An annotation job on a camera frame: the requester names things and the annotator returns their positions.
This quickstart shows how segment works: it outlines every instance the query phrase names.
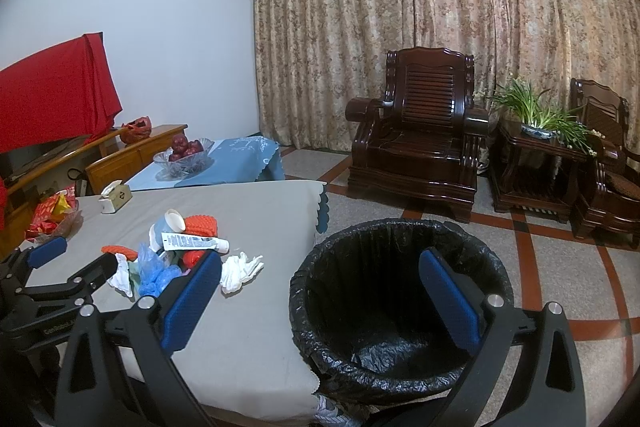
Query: wooden armchair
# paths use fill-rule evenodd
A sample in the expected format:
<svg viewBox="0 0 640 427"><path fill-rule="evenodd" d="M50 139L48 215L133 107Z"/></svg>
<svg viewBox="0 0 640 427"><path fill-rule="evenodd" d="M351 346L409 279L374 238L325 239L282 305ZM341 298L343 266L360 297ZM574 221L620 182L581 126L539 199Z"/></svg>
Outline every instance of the wooden armchair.
<svg viewBox="0 0 640 427"><path fill-rule="evenodd" d="M640 176L626 159L640 161L640 155L626 148L628 103L593 80L571 79L571 107L582 107L578 119L589 129L604 135L590 137L597 157L578 171L580 188L572 212L575 237L583 238L596 227L633 234L633 246L640 243Z"/></svg>
<svg viewBox="0 0 640 427"><path fill-rule="evenodd" d="M349 194L369 187L449 205L469 222L480 139L488 115L474 108L474 58L446 48L388 52L382 100L353 98L360 122L351 147Z"/></svg>

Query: metal screw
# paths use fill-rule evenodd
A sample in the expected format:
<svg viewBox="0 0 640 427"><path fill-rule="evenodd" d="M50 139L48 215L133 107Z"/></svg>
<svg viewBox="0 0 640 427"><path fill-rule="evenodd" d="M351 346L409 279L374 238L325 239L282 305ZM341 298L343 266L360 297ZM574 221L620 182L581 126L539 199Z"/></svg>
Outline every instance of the metal screw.
<svg viewBox="0 0 640 427"><path fill-rule="evenodd" d="M138 308L142 308L143 310L148 310L155 304L156 300L151 295L145 295L142 299L138 301Z"/></svg>
<svg viewBox="0 0 640 427"><path fill-rule="evenodd" d="M547 306L549 307L549 311L552 312L554 315L559 315L562 313L562 306L557 302L549 302Z"/></svg>
<svg viewBox="0 0 640 427"><path fill-rule="evenodd" d="M494 308L502 308L504 306L504 299L495 293L489 295L486 301L489 303L489 306L493 306Z"/></svg>
<svg viewBox="0 0 640 427"><path fill-rule="evenodd" d="M92 304L85 304L84 306L82 306L82 308L80 308L80 314L82 315L82 317L90 317L94 314L94 310L95 308Z"/></svg>

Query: white tissue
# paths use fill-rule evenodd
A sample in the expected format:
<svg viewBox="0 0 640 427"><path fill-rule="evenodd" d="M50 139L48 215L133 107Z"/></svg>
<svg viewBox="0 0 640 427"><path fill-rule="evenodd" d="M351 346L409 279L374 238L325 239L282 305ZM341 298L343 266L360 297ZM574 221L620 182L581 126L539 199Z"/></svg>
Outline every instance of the white tissue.
<svg viewBox="0 0 640 427"><path fill-rule="evenodd" d="M106 198L109 195L109 193L121 183L122 183L122 180L116 180L114 182L111 182L109 185L107 185L105 188L102 189L102 192L100 193L100 195L103 198Z"/></svg>
<svg viewBox="0 0 640 427"><path fill-rule="evenodd" d="M240 257L232 255L228 257L225 264L222 265L222 277L220 278L220 286L223 293L237 292L242 283L250 281L262 269L264 263L260 262L262 256L254 257L248 263L244 252L240 252Z"/></svg>
<svg viewBox="0 0 640 427"><path fill-rule="evenodd" d="M127 297L132 297L133 293L131 292L131 283L129 282L129 264L127 264L127 258L121 253L117 253L115 256L118 260L118 269L113 276L109 277L107 282L116 288L116 290L124 292Z"/></svg>

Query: tiled floor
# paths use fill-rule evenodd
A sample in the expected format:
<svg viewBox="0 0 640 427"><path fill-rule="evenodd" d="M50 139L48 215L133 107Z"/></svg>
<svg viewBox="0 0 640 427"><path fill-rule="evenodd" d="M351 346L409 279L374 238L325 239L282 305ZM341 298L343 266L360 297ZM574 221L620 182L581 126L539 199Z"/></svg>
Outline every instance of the tiled floor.
<svg viewBox="0 0 640 427"><path fill-rule="evenodd" d="M372 219L451 220L446 209L425 207L419 200L381 193L368 194L367 200L348 198L349 156L287 147L281 152L288 176L328 183L329 229L320 241ZM497 214L484 177L478 178L471 223L461 226L500 257L517 306L542 309L550 300L563 304L580 359L588 426L598 425L640 365L640 252L625 237L606 233L577 240L569 223L540 212ZM512 349L478 425L495 418L518 357L519 350Z"/></svg>

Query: wooden drawer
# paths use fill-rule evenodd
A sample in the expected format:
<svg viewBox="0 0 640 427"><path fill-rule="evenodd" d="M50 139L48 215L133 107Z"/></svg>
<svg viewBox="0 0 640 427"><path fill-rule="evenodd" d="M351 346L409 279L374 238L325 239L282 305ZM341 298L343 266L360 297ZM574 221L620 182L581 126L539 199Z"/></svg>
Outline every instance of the wooden drawer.
<svg viewBox="0 0 640 427"><path fill-rule="evenodd" d="M33 205L23 203L4 216L4 229L0 230L0 261L24 241L24 231L31 223Z"/></svg>
<svg viewBox="0 0 640 427"><path fill-rule="evenodd" d="M107 158L103 158L86 168L89 182L95 194L99 194L113 181L127 181L145 167L137 149L130 149L114 156L109 161L104 161L106 159L109 157L107 156Z"/></svg>
<svg viewBox="0 0 640 427"><path fill-rule="evenodd" d="M142 142L138 148L138 150L140 150L140 158L142 159L142 168L151 164L156 153L169 149L173 137L172 134L166 134Z"/></svg>

